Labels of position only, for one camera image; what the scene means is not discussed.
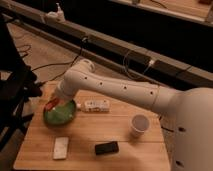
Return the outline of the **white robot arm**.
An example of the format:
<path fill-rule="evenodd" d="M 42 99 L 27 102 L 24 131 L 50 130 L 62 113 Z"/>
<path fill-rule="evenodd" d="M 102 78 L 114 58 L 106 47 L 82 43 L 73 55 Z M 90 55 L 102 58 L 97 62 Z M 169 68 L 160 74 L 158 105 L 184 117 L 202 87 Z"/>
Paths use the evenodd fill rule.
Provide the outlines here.
<path fill-rule="evenodd" d="M 71 100 L 89 90 L 175 118 L 171 171 L 213 171 L 213 88 L 180 91 L 149 82 L 100 76 L 92 61 L 70 67 L 55 88 L 55 95 Z"/>

